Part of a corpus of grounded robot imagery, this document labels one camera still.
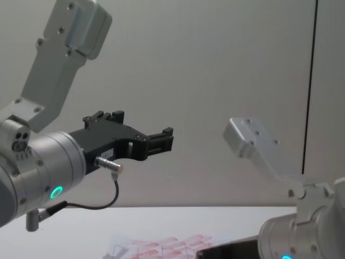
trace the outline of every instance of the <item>cable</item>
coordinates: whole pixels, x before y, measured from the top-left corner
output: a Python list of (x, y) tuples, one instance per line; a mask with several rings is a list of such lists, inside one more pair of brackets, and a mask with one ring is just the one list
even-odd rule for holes
[(76, 203), (67, 203), (67, 206), (81, 208), (81, 209), (90, 209), (90, 210), (99, 210), (99, 209), (109, 208), (111, 205), (116, 203), (116, 201), (118, 200), (118, 197), (119, 197), (119, 184), (117, 181), (114, 181), (114, 183), (115, 183), (115, 198), (110, 203), (108, 203), (104, 206), (92, 207), (92, 206), (80, 205), (80, 204), (76, 204)]

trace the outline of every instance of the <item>white table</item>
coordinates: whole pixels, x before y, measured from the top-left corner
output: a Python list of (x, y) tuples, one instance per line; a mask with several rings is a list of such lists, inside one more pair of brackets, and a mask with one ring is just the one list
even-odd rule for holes
[(65, 209), (25, 230), (25, 217), (0, 229), (3, 259), (102, 259), (111, 236), (161, 238), (171, 235), (257, 235), (271, 217), (294, 213), (293, 207), (110, 208), (101, 211)]

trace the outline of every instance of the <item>black cable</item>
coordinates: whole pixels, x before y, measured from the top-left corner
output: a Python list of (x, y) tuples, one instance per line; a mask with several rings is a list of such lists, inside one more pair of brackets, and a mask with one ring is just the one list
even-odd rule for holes
[(307, 154), (307, 137), (308, 137), (308, 124), (309, 124), (309, 110), (311, 105), (311, 92), (312, 92), (312, 80), (313, 80), (313, 66), (314, 66), (314, 53), (315, 53), (315, 38), (316, 38), (316, 24), (318, 21), (318, 7), (319, 0), (315, 0), (315, 12), (314, 12), (314, 27), (313, 27), (313, 43), (312, 43), (312, 57), (310, 60), (310, 73), (309, 73), (309, 88), (308, 88), (308, 100), (307, 100), (307, 115), (306, 115), (306, 127), (304, 133), (303, 143), (303, 159), (302, 159), (302, 174), (305, 171), (306, 154)]
[(67, 206), (81, 208), (81, 209), (91, 209), (91, 210), (99, 210), (99, 209), (109, 208), (111, 205), (116, 203), (116, 201), (119, 197), (119, 184), (117, 181), (114, 181), (114, 183), (115, 183), (115, 198), (110, 203), (108, 203), (104, 206), (92, 207), (92, 206), (80, 205), (80, 204), (76, 204), (76, 203), (67, 203)]

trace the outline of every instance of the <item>gray wall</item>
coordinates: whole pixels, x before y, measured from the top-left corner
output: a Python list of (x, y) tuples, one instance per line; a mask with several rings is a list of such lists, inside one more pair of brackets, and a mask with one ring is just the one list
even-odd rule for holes
[(306, 173), (333, 183), (345, 173), (345, 2), (320, 1)]
[[(314, 0), (100, 2), (113, 15), (100, 57), (78, 72), (44, 132), (77, 130), (98, 110), (124, 110), (125, 123), (147, 134), (172, 126), (171, 153), (119, 161), (118, 206), (286, 203), (231, 154), (222, 132), (230, 117), (259, 117), (301, 168)], [(2, 107), (20, 93), (52, 7), (2, 2)], [(99, 170), (62, 199), (100, 205), (113, 192)]]

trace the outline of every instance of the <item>silver robot arm cylinder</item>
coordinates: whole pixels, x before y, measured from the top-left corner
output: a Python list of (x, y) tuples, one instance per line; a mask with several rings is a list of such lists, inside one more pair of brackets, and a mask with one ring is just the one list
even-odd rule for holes
[(75, 187), (86, 172), (78, 143), (63, 132), (39, 136), (26, 151), (0, 158), (0, 227)]

